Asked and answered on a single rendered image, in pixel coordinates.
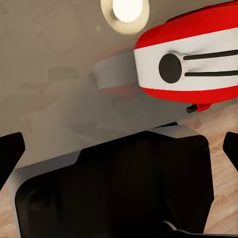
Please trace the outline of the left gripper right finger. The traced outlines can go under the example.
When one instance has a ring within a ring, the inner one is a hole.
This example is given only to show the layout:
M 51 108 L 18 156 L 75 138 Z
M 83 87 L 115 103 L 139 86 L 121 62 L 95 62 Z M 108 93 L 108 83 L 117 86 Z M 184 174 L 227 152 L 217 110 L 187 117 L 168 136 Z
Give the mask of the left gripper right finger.
M 227 132 L 223 150 L 238 171 L 238 133 Z

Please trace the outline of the radio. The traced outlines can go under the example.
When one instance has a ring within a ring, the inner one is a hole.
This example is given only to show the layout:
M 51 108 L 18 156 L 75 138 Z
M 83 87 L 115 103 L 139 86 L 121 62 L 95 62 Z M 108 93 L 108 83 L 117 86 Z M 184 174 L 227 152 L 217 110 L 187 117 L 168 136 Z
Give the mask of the radio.
M 144 32 L 134 49 L 139 85 L 191 103 L 186 112 L 238 97 L 238 0 L 204 5 Z

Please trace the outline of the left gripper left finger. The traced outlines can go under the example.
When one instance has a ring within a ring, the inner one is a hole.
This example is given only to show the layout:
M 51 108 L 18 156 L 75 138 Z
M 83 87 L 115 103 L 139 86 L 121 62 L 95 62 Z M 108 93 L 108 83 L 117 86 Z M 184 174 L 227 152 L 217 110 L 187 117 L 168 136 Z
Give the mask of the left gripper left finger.
M 21 132 L 0 137 L 0 190 L 25 151 Z

